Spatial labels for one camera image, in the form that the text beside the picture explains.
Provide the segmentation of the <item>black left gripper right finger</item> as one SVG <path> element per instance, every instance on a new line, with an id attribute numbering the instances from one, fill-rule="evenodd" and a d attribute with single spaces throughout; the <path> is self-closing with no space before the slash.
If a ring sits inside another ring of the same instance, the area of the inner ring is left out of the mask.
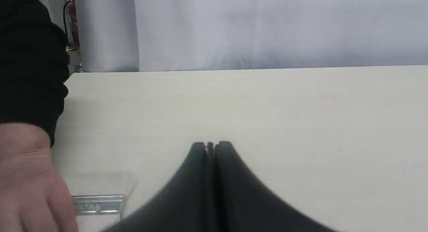
<path id="1" fill-rule="evenodd" d="M 224 232 L 330 232 L 267 188 L 231 142 L 214 149 L 218 218 Z"/>

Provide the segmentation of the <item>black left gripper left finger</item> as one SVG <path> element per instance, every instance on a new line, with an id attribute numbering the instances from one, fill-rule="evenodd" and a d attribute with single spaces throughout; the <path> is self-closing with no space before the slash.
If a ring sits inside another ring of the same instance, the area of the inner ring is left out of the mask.
<path id="1" fill-rule="evenodd" d="M 211 232 L 209 158 L 194 143 L 169 182 L 145 205 L 106 232 Z"/>

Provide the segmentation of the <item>black sleeved forearm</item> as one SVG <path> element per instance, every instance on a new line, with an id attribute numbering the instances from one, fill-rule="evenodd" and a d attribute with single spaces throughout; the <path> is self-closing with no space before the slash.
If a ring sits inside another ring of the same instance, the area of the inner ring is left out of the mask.
<path id="1" fill-rule="evenodd" d="M 55 143 L 70 58 L 64 31 L 39 0 L 1 0 L 1 123 L 33 124 Z"/>

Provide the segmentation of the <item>bare human hand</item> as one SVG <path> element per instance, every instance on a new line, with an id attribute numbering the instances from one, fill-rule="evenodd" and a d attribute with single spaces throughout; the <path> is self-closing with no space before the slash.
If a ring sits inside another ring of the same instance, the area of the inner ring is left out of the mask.
<path id="1" fill-rule="evenodd" d="M 0 127 L 0 230 L 77 232 L 69 189 L 51 161 L 49 135 L 40 127 Z"/>

